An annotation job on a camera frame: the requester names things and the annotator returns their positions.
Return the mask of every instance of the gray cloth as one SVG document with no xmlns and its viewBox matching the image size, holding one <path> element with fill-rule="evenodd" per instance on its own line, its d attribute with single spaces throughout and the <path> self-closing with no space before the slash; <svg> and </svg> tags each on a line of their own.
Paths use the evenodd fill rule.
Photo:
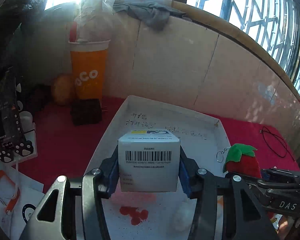
<svg viewBox="0 0 300 240">
<path fill-rule="evenodd" d="M 143 21 L 156 31 L 163 30 L 170 15 L 190 20 L 186 17 L 186 13 L 156 2 L 115 3 L 113 10 L 115 12 L 125 11 L 130 17 Z"/>
</svg>

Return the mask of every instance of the green felt leaf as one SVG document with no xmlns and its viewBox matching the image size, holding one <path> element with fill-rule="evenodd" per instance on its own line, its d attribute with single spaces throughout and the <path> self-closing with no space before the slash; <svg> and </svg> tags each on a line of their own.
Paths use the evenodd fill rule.
<svg viewBox="0 0 300 240">
<path fill-rule="evenodd" d="M 223 166 L 223 172 L 226 172 L 226 163 L 227 162 L 239 162 L 241 160 L 241 156 L 247 155 L 251 157 L 255 157 L 254 150 L 256 151 L 257 149 L 255 147 L 252 147 L 250 145 L 245 145 L 241 143 L 236 143 L 232 145 L 228 151 L 227 158 L 225 165 Z"/>
</svg>

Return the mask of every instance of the yellow label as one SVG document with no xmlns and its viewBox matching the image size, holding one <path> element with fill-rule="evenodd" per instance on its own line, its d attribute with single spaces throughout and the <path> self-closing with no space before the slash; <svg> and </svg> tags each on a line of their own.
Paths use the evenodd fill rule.
<svg viewBox="0 0 300 240">
<path fill-rule="evenodd" d="M 147 133 L 147 131 L 131 131 L 131 133 L 143 134 L 143 133 Z"/>
</svg>

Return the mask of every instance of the pink mat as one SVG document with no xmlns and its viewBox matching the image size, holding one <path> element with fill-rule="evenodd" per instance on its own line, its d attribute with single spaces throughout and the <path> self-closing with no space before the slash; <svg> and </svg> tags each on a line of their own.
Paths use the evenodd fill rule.
<svg viewBox="0 0 300 240">
<path fill-rule="evenodd" d="M 70 108 L 54 104 L 47 105 L 34 117 L 36 123 L 38 157 L 19 164 L 19 171 L 44 184 L 45 193 L 59 175 L 79 177 L 85 172 L 103 133 L 110 124 L 124 99 L 103 98 L 102 106 L 108 111 L 102 115 L 98 124 L 74 126 Z M 275 155 L 266 145 L 259 131 L 263 125 L 217 117 L 221 120 L 231 145 L 244 143 L 256 149 L 260 168 L 276 166 L 281 169 L 298 170 L 299 167 L 289 154 L 285 158 Z M 267 126 L 272 133 L 279 132 Z M 280 155 L 285 149 L 271 135 L 265 134 L 268 144 Z"/>
</svg>

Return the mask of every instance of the strawberry plush toy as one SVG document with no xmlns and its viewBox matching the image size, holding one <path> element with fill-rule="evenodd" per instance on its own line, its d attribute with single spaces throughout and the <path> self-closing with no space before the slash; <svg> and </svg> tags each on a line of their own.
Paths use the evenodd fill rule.
<svg viewBox="0 0 300 240">
<path fill-rule="evenodd" d="M 256 150 L 250 145 L 241 143 L 232 145 L 229 149 L 223 172 L 236 172 L 261 179 L 259 163 L 254 155 Z"/>
</svg>

